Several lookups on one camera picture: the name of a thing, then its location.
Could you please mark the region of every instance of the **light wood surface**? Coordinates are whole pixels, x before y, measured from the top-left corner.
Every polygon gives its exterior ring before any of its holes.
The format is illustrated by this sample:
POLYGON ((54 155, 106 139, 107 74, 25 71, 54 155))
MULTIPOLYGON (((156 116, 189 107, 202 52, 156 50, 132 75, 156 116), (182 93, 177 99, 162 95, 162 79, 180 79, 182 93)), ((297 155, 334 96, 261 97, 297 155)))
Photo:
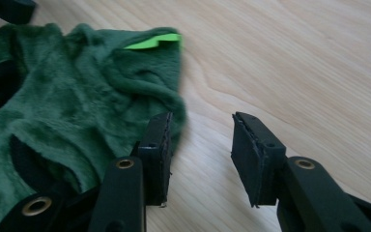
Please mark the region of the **light wood surface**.
POLYGON ((279 231, 276 207, 251 209, 231 161, 231 114, 259 117, 288 156, 317 160, 371 202, 371 0, 39 0, 33 24, 179 29, 188 123, 168 207, 149 231, 279 231))

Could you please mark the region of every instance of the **wooden table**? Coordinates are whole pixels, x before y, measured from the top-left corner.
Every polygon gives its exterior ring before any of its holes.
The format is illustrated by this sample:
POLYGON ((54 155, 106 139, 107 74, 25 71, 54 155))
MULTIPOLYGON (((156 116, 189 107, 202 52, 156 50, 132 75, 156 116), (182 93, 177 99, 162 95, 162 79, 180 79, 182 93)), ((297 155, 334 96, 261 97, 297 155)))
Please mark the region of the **wooden table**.
POLYGON ((371 202, 371 0, 37 2, 32 23, 65 33, 85 22, 184 35, 188 122, 168 207, 147 209, 149 231, 280 230, 276 207, 249 207, 231 161, 236 111, 371 202))

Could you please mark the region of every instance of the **green fleece fabric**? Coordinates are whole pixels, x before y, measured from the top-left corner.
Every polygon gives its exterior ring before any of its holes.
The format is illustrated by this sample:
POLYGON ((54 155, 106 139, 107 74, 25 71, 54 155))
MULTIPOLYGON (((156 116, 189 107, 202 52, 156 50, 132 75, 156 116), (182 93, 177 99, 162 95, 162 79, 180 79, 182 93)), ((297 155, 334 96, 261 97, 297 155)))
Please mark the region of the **green fleece fabric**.
POLYGON ((177 31, 96 31, 81 24, 64 36, 55 24, 0 28, 0 62, 15 60, 25 76, 0 108, 0 220, 34 193, 14 170, 12 134, 78 192, 100 184, 108 163, 129 155, 154 115, 173 112, 177 143, 186 120, 177 92, 180 42, 125 49, 166 34, 177 31))

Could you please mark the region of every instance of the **black plastic jaw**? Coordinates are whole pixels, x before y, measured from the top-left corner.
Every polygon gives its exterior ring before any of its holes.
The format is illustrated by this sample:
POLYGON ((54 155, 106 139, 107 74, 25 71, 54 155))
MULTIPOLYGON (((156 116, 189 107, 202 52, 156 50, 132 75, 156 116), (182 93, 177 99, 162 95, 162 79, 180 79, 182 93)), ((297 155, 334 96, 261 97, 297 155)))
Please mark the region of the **black plastic jaw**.
POLYGON ((233 118, 231 158, 248 193, 251 207, 275 205, 275 170, 281 169, 286 161, 286 148, 258 118, 240 112, 233 118))
POLYGON ((28 23, 36 8, 31 0, 0 0, 0 18, 13 24, 28 23))

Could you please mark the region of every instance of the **black clamp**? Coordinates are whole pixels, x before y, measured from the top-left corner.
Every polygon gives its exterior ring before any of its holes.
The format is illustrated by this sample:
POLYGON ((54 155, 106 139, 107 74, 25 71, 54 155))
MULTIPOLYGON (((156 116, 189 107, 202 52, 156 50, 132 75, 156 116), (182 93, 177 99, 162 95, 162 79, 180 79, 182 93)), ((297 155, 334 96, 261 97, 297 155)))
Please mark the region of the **black clamp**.
POLYGON ((285 146, 256 117, 237 112, 231 158, 251 206, 275 205, 282 231, 371 232, 371 204, 345 193, 313 159, 285 146))
POLYGON ((36 8, 32 0, 0 0, 0 18, 13 24, 28 23, 36 8))
POLYGON ((131 155, 113 160, 101 186, 74 197, 38 192, 17 203, 0 223, 10 231, 146 231, 146 205, 164 206, 172 157, 172 113, 153 117, 131 155))

